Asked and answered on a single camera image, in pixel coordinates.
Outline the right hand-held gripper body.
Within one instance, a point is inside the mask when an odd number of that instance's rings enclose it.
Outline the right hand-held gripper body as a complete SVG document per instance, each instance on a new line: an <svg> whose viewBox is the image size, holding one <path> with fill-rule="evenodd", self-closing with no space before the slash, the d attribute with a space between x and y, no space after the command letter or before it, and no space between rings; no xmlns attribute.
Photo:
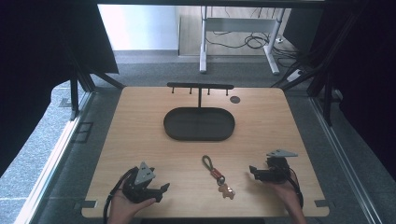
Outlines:
<svg viewBox="0 0 396 224"><path fill-rule="evenodd" d="M290 179L290 166L288 157L297 157L298 154L284 149L276 149L267 153L267 170L263 170L259 179L261 181L284 183Z"/></svg>

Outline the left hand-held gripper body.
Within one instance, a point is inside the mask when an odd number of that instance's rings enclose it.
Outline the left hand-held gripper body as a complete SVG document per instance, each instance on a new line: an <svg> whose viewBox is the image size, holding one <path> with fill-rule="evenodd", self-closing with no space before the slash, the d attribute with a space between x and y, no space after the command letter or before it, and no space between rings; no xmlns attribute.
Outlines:
<svg viewBox="0 0 396 224"><path fill-rule="evenodd" d="M134 167L124 180L122 193L132 203L142 203L150 199L148 185L155 177L153 169L142 161L139 166Z"/></svg>

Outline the keychain with red clip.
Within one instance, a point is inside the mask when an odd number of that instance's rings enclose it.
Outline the keychain with red clip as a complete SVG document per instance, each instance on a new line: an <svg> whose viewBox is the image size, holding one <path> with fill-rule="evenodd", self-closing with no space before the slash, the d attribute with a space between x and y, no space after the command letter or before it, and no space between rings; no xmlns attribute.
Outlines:
<svg viewBox="0 0 396 224"><path fill-rule="evenodd" d="M204 155L202 157L202 163L209 173L215 178L218 185L218 192L221 193L222 198L229 198L230 200L233 200L235 192L226 184L225 176L213 166L211 158L208 155Z"/></svg>

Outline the black key rack with tray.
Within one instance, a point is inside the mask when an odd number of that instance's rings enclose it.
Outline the black key rack with tray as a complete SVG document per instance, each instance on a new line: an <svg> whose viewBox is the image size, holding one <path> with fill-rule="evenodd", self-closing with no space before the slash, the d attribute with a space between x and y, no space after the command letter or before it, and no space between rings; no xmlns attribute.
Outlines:
<svg viewBox="0 0 396 224"><path fill-rule="evenodd" d="M198 90L198 106L176 107L170 110L163 119L166 134L178 141L223 141L228 139L235 127L235 119L231 112L219 107L203 107L203 89L232 90L234 85L168 82L167 86L175 92L175 88Z"/></svg>

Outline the person's right hand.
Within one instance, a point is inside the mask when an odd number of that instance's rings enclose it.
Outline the person's right hand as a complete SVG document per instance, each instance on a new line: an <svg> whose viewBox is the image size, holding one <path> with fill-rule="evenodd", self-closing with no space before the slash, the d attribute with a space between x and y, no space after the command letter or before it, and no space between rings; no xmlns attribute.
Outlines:
<svg viewBox="0 0 396 224"><path fill-rule="evenodd" d="M265 182L264 185L275 193L275 195L281 200L288 211L298 210L301 208L299 197L297 196L297 193L290 182L285 182L282 184Z"/></svg>

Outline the person's left hand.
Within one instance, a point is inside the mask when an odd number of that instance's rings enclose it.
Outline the person's left hand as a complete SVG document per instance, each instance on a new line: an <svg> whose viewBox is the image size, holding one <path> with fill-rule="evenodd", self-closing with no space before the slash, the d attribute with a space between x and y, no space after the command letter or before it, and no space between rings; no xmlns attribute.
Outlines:
<svg viewBox="0 0 396 224"><path fill-rule="evenodd" d="M108 218L130 218L133 220L134 216L139 211L153 205L154 203L156 202L153 198L147 199L142 203L132 203L126 198L123 192L118 189L111 200Z"/></svg>

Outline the black metal stand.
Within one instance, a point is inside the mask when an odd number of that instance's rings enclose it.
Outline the black metal stand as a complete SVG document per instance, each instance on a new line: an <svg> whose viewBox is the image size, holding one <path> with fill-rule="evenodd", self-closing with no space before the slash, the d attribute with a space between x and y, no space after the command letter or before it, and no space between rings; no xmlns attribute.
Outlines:
<svg viewBox="0 0 396 224"><path fill-rule="evenodd" d="M342 12L341 10L324 9L321 12L318 30L323 32L324 29L327 29L327 34L323 35L310 52L303 55L279 81L273 84L273 87L287 91L308 79L312 79L306 92L309 97L317 97L321 91L324 91L322 117L328 125L332 125L331 106L334 82L332 66L359 16L360 12L358 10L345 10ZM304 64L309 65L311 70L297 77L289 84L285 84L291 73Z"/></svg>
<svg viewBox="0 0 396 224"><path fill-rule="evenodd" d="M68 46L68 44L64 45L64 49L66 50L66 55L68 60L72 64L72 75L69 78L70 80L70 96L71 96L71 120L75 120L80 114L79 109L79 101L78 101L78 86L81 86L84 91L94 92L95 84L91 78L91 74L96 75L101 78L103 81L109 83L110 85L116 87L117 89L122 90L124 85L118 82L113 77L110 77L104 72L95 71L91 68L82 67L78 62L74 52Z"/></svg>

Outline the white power strip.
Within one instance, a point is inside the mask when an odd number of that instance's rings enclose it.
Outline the white power strip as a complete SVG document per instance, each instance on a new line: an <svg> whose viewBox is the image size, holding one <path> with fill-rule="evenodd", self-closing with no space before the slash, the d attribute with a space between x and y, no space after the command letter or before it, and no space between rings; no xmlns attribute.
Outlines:
<svg viewBox="0 0 396 224"><path fill-rule="evenodd" d="M300 77L302 74L304 73L303 70L297 69L294 72L292 72L288 77L287 77L287 81L288 82L292 82L295 79L297 79L298 77Z"/></svg>

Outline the black curtain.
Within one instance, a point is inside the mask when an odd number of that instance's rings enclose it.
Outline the black curtain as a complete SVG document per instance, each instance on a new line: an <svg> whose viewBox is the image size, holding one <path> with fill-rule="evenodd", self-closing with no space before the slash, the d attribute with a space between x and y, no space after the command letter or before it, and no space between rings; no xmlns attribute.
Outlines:
<svg viewBox="0 0 396 224"><path fill-rule="evenodd" d="M77 70L118 72L95 3L0 0L0 175Z"/></svg>
<svg viewBox="0 0 396 224"><path fill-rule="evenodd" d="M323 0L293 9L290 23L311 44L308 93L339 90L340 110L378 159L365 173L396 179L396 0Z"/></svg>

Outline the white desk frame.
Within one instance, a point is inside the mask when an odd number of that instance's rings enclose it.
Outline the white desk frame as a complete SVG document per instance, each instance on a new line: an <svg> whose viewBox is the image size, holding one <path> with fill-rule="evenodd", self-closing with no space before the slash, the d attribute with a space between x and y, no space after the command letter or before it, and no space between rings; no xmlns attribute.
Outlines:
<svg viewBox="0 0 396 224"><path fill-rule="evenodd" d="M276 42L286 9L280 8L274 19L239 19L239 18L209 18L207 7L201 9L201 46L199 57L199 71L206 72L206 33L207 32L237 32L237 33L267 33L269 43L262 47L267 62L274 75L279 74L276 60L273 56L273 48Z"/></svg>

